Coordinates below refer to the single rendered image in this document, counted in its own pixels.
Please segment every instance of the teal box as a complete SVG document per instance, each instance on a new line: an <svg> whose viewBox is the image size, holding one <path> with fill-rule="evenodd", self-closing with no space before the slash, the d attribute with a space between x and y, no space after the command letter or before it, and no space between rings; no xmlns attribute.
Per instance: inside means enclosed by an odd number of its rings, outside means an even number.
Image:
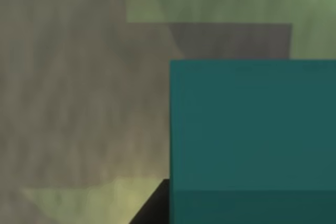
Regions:
<svg viewBox="0 0 336 224"><path fill-rule="evenodd" d="M336 223L336 61L171 62L171 219Z"/></svg>

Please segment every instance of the light green surface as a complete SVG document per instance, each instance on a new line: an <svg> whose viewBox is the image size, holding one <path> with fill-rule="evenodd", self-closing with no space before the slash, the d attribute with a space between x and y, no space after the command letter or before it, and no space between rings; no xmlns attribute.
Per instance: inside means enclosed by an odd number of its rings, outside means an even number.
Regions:
<svg viewBox="0 0 336 224"><path fill-rule="evenodd" d="M336 59L336 0L127 1L129 22L290 23L291 58Z"/></svg>
<svg viewBox="0 0 336 224"><path fill-rule="evenodd" d="M160 179L117 179L86 189L25 189L23 193L60 224L128 224Z"/></svg>

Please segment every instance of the brown ground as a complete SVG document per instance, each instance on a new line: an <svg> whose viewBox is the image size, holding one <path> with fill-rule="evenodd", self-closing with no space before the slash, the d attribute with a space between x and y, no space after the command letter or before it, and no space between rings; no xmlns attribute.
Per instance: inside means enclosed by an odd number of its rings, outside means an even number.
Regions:
<svg viewBox="0 0 336 224"><path fill-rule="evenodd" d="M124 11L123 0L0 0L1 224L52 223L30 220L20 187L168 176L180 28L126 24Z"/></svg>

